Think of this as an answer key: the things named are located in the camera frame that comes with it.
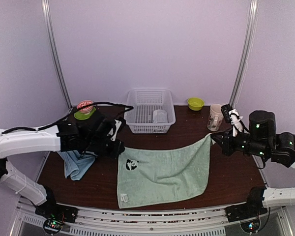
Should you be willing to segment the green panda towel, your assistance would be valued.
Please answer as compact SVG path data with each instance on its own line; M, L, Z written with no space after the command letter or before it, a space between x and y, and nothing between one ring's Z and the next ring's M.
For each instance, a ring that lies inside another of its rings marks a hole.
M191 145L172 150L126 148L118 158L119 208L180 202L203 194L214 143L207 134Z

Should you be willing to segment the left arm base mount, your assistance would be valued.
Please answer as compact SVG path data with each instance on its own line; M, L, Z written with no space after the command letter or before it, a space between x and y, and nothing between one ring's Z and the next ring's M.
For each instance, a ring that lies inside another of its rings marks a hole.
M75 223L78 215L78 209L71 206L59 205L58 213L46 213L36 208L35 214L43 216L46 220L43 223L43 230L49 235L59 233L66 223Z

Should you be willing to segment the light blue towel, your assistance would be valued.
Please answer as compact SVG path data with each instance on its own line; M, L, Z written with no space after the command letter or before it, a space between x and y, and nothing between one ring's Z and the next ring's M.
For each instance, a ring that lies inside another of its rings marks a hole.
M64 177L72 181L79 181L95 162L97 155L93 153L81 154L77 150L57 152L64 161Z

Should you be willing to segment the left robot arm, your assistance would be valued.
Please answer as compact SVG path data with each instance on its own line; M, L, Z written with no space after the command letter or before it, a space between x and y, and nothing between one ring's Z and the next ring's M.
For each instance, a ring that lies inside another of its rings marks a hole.
M0 129L0 182L29 199L50 218L57 218L61 208L48 187L37 184L17 170L7 157L40 151L73 156L74 160L110 156L118 158L124 144L117 134L125 126L123 118L108 119L100 115L86 123L57 121L47 126Z

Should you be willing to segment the white plastic basket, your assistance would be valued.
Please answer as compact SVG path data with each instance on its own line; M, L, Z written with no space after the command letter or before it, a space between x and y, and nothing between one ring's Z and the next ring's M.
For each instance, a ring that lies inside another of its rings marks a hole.
M133 89L128 93L127 104L134 107L124 114L126 124L134 134L165 134L176 122L172 94L166 89ZM154 110L167 112L167 123L152 123Z

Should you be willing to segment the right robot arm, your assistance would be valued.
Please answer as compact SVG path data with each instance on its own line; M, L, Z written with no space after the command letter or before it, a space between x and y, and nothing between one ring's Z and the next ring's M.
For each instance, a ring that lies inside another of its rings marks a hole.
M260 157L263 163L270 160L295 169L295 134L278 134L273 112L253 111L249 115L248 127L244 126L236 110L231 110L224 116L232 127L223 132L213 133L211 138L222 148L225 156L240 151L244 155ZM254 187L242 206L242 213L252 217L261 208L278 206L295 206L295 187Z

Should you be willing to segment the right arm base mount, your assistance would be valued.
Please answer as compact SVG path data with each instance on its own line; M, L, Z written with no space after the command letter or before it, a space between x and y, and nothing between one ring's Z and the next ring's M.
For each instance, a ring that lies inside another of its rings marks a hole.
M268 223L271 209L243 203L225 208L228 222L239 222L241 229L250 235L260 232Z

